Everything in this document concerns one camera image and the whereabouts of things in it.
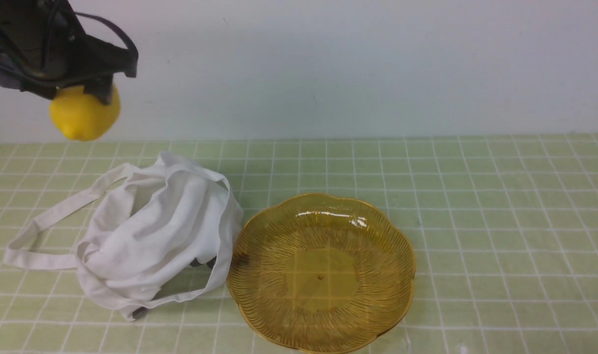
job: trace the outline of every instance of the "yellow lemon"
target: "yellow lemon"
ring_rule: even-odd
[[[50,104],[54,125],[70,140],[92,141],[101,137],[119,116],[119,95],[105,106],[97,98],[83,93],[83,87],[60,89]]]

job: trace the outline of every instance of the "bag handle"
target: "bag handle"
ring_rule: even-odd
[[[38,234],[57,222],[65,219],[75,211],[99,199],[113,183],[128,177],[133,172],[133,166],[125,163],[100,176],[90,188],[72,195],[68,199],[56,204],[41,215],[30,220],[28,226],[14,238],[4,252],[4,263],[23,269],[56,270],[77,266],[76,255],[52,255],[22,249]]]

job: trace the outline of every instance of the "yellow plate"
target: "yellow plate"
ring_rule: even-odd
[[[381,211],[310,194],[247,223],[227,283],[242,316],[267,340],[342,354],[401,321],[415,267],[410,243]]]

